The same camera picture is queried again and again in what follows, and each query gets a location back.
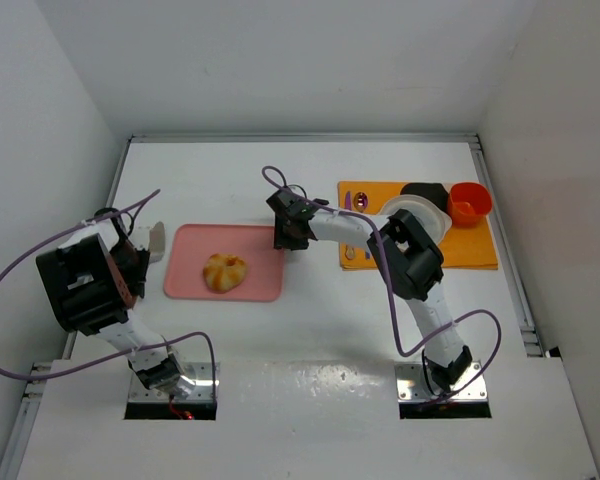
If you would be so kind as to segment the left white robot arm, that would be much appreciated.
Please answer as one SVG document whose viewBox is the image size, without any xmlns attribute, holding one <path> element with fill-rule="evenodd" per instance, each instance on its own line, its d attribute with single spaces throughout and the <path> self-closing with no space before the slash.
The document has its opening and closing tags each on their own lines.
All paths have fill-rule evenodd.
<svg viewBox="0 0 600 480">
<path fill-rule="evenodd" d="M 136 246 L 114 208 L 103 208 L 36 266 L 59 325 L 110 344 L 126 357 L 147 390 L 185 398 L 195 381 L 176 350 L 140 319 L 134 307 L 145 295 L 150 251 Z"/>
</svg>

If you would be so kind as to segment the pink plastic tray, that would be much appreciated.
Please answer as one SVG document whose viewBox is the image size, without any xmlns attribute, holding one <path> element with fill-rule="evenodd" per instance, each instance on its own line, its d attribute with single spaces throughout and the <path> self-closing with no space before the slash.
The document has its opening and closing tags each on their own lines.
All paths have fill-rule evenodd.
<svg viewBox="0 0 600 480">
<path fill-rule="evenodd" d="M 185 224 L 175 233 L 164 280 L 173 299 L 272 302 L 282 291 L 284 254 L 274 229 Z"/>
</svg>

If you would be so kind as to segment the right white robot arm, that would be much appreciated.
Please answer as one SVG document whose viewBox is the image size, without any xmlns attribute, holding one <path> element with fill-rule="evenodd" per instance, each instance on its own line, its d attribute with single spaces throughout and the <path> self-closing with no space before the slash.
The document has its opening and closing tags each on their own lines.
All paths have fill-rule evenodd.
<svg viewBox="0 0 600 480">
<path fill-rule="evenodd" d="M 399 343 L 396 297 L 404 300 L 425 342 L 432 381 L 449 392 L 472 362 L 469 347 L 455 331 L 446 304 L 443 255 L 416 217 L 401 209 L 366 215 L 332 208 L 283 187 L 267 205 L 275 215 L 274 247 L 305 250 L 311 240 L 333 241 L 370 254 L 389 292 L 394 340 Z"/>
</svg>

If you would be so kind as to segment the golden knotted bread roll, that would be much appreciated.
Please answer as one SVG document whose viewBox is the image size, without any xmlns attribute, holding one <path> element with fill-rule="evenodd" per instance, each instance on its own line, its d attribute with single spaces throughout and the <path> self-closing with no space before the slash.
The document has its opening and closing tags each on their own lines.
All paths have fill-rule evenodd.
<svg viewBox="0 0 600 480">
<path fill-rule="evenodd" d="M 244 259 L 220 253 L 211 255 L 202 270 L 207 287 L 215 293 L 226 293 L 238 287 L 247 273 L 248 265 Z"/>
</svg>

